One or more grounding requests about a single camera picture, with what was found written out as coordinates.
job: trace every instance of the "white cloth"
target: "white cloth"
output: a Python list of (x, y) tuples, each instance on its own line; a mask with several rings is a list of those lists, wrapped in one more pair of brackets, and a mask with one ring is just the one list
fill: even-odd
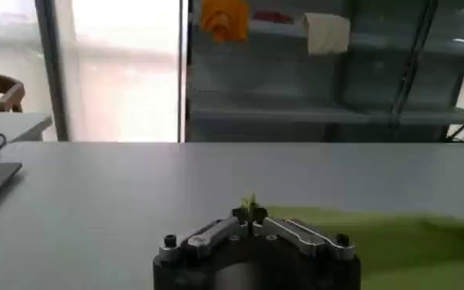
[(303, 22), (309, 54), (341, 54), (347, 51), (351, 33), (348, 19), (332, 14), (305, 13)]

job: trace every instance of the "shelving unit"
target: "shelving unit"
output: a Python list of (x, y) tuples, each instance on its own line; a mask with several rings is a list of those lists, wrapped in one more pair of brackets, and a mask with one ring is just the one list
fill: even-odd
[[(464, 39), (464, 13), (460, 6), (450, 0), (438, 0), (432, 20), (422, 22), (431, 26), (425, 35), (419, 35), (421, 22), (412, 20), (429, 16), (423, 9), (433, 9), (432, 0), (405, 4), (363, 1), (359, 13), (351, 18), (349, 53), (308, 56), (300, 11), (336, 9), (333, 13), (339, 14), (338, 9), (349, 1), (332, 2), (334, 6), (327, 9), (324, 2), (275, 2), (278, 9), (286, 5), (287, 11), (297, 12), (292, 14), (295, 23), (250, 19), (246, 43), (213, 43), (210, 35), (199, 30), (196, 11), (191, 23), (193, 63), (188, 70), (189, 123), (214, 128), (220, 122), (237, 123), (243, 126), (244, 135), (251, 134), (247, 129), (250, 126), (275, 124), (282, 131), (286, 125), (288, 131), (293, 130), (294, 123), (313, 124), (325, 132), (342, 132), (333, 136), (341, 136), (353, 126), (432, 126), (434, 132), (443, 132), (441, 128), (448, 125), (464, 125), (464, 109), (454, 108), (454, 93), (458, 92), (464, 73), (464, 42), (456, 40)], [(408, 69), (412, 63), (418, 64), (417, 70)], [(406, 73), (416, 74), (411, 83), (405, 81), (409, 80)], [(411, 89), (401, 91), (410, 94), (405, 109), (396, 115), (392, 107), (399, 89), (406, 85)], [(191, 130), (195, 126), (189, 130), (190, 141), (198, 140), (191, 137)], [(201, 134), (205, 130), (195, 131)], [(373, 130), (363, 135), (372, 134)], [(366, 142), (368, 137), (363, 138), (355, 139), (353, 135), (342, 140)], [(402, 132), (402, 138), (400, 141), (408, 142), (408, 132)]]

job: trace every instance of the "metal shelf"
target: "metal shelf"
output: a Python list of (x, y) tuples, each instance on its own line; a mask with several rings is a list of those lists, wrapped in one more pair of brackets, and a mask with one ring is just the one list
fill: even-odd
[[(278, 35), (305, 39), (306, 32), (303, 23), (276, 24), (261, 20), (249, 20), (249, 32), (267, 35)], [(410, 36), (369, 35), (365, 33), (351, 33), (350, 49), (356, 50), (399, 50), (408, 51), (411, 47)], [(464, 58), (464, 42), (457, 40), (428, 41), (424, 52), (433, 54), (445, 54), (453, 57)]]
[[(232, 95), (193, 91), (191, 118), (196, 120), (239, 120), (307, 122), (321, 124), (387, 124), (391, 114), (381, 110), (353, 110), (331, 102), (261, 95)], [(399, 116), (401, 125), (464, 125), (464, 109), (407, 109)]]
[(401, 125), (464, 125), (464, 109), (406, 109), (399, 117)]
[(330, 102), (260, 95), (194, 91), (190, 103), (191, 118), (197, 120), (384, 124), (388, 119), (386, 113), (379, 111), (360, 113)]

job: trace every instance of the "green cloth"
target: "green cloth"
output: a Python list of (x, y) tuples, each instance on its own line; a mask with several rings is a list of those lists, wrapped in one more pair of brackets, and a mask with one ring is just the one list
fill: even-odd
[(362, 289), (464, 289), (464, 221), (449, 217), (353, 214), (269, 207), (328, 234), (347, 234), (362, 261)]

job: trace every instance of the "screw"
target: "screw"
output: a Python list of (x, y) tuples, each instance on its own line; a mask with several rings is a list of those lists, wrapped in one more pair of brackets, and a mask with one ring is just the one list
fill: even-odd
[(269, 240), (269, 241), (277, 240), (277, 235), (267, 235), (266, 240)]
[(349, 247), (351, 245), (351, 239), (343, 233), (336, 235), (336, 243), (342, 247)]
[(174, 248), (177, 247), (177, 237), (176, 235), (167, 235), (163, 239), (163, 243), (166, 247)]

